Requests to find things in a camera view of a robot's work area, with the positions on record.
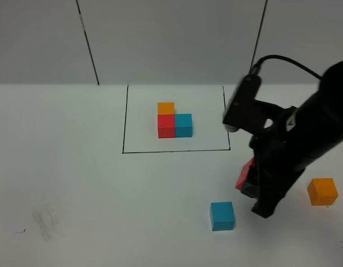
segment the orange cube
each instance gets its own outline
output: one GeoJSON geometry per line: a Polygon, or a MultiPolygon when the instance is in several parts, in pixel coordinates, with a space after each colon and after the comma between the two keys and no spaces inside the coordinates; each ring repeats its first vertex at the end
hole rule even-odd
{"type": "Polygon", "coordinates": [[[338,197],[332,178],[312,179],[307,188],[312,206],[330,206],[338,197]]]}
{"type": "Polygon", "coordinates": [[[173,102],[158,103],[158,115],[175,114],[175,104],[173,102]]]}

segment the smudge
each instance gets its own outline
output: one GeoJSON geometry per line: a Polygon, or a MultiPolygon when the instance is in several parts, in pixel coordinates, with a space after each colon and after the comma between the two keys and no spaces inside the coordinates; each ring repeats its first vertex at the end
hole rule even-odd
{"type": "Polygon", "coordinates": [[[42,214],[40,212],[34,212],[33,218],[40,228],[40,234],[42,235],[43,239],[45,241],[49,241],[51,239],[50,228],[44,222],[42,214]]]}

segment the black line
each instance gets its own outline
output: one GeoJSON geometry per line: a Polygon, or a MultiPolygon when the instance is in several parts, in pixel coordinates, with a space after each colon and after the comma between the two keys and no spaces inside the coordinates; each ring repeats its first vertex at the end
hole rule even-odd
{"type": "Polygon", "coordinates": [[[23,234],[26,231],[26,228],[24,228],[24,231],[22,232],[16,232],[16,234],[23,234]]]}
{"type": "Polygon", "coordinates": [[[231,149],[206,149],[206,150],[176,150],[176,151],[142,151],[124,152],[123,154],[150,154],[150,153],[175,153],[175,152],[206,152],[206,151],[230,151],[231,149]]]}
{"type": "MultiPolygon", "coordinates": [[[[225,111],[226,111],[226,95],[225,95],[225,87],[222,85],[223,88],[223,101],[225,104],[225,111]]],[[[231,141],[229,139],[229,132],[227,131],[227,136],[228,136],[228,146],[229,146],[229,150],[231,150],[231,141]]]]}
{"type": "Polygon", "coordinates": [[[262,23],[263,23],[264,17],[265,17],[265,12],[266,12],[266,7],[267,7],[267,1],[268,1],[268,0],[265,0],[264,10],[262,11],[262,16],[261,16],[260,25],[259,25],[258,36],[256,37],[256,42],[255,42],[253,57],[252,57],[252,59],[251,59],[251,64],[250,64],[249,71],[251,71],[251,67],[253,66],[253,63],[254,63],[254,58],[255,58],[256,50],[258,49],[258,43],[259,43],[259,38],[260,38],[260,34],[261,34],[262,23]]]}
{"type": "Polygon", "coordinates": [[[127,96],[126,96],[126,115],[125,115],[125,131],[123,133],[123,148],[122,148],[122,154],[125,153],[125,140],[126,140],[126,124],[127,124],[127,109],[128,109],[128,89],[129,85],[127,85],[127,96]]]}
{"type": "MultiPolygon", "coordinates": [[[[80,5],[78,4],[78,1],[77,1],[77,0],[76,0],[76,5],[77,5],[77,9],[78,9],[79,16],[80,16],[80,18],[81,18],[81,20],[82,20],[82,23],[83,23],[82,14],[81,14],[81,10],[80,10],[80,5]]],[[[86,28],[84,27],[84,23],[83,23],[83,33],[84,33],[84,37],[85,37],[85,39],[86,39],[86,43],[87,43],[87,47],[88,47],[88,52],[90,53],[90,58],[91,58],[92,66],[93,66],[93,71],[95,72],[96,81],[97,81],[97,84],[100,85],[100,81],[99,81],[98,76],[97,76],[95,61],[93,60],[93,57],[92,57],[92,52],[91,52],[91,48],[90,48],[90,43],[89,43],[88,38],[87,38],[86,28]]]]}

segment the black cable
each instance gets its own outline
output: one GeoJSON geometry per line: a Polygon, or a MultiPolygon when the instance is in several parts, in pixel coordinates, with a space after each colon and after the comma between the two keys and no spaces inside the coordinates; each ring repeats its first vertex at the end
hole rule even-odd
{"type": "Polygon", "coordinates": [[[315,76],[318,80],[322,79],[322,76],[318,75],[316,72],[310,70],[309,68],[298,63],[297,61],[292,60],[288,57],[279,56],[279,55],[268,55],[268,56],[262,57],[251,67],[249,74],[256,74],[257,75],[260,72],[261,65],[264,63],[264,61],[270,60],[270,59],[284,60],[286,62],[292,63],[295,66],[302,68],[304,71],[308,72],[309,74],[315,76]]]}

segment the red cube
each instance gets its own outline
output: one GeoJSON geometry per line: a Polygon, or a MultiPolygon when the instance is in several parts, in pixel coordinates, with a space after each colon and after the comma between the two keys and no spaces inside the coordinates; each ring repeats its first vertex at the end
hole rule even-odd
{"type": "Polygon", "coordinates": [[[158,136],[159,138],[176,137],[175,115],[158,115],[158,136]]]}
{"type": "Polygon", "coordinates": [[[246,165],[244,165],[244,167],[240,173],[240,176],[238,178],[238,181],[236,184],[236,189],[242,191],[242,188],[245,184],[245,181],[247,180],[250,167],[255,167],[255,159],[254,158],[252,158],[250,161],[247,162],[246,165]]]}

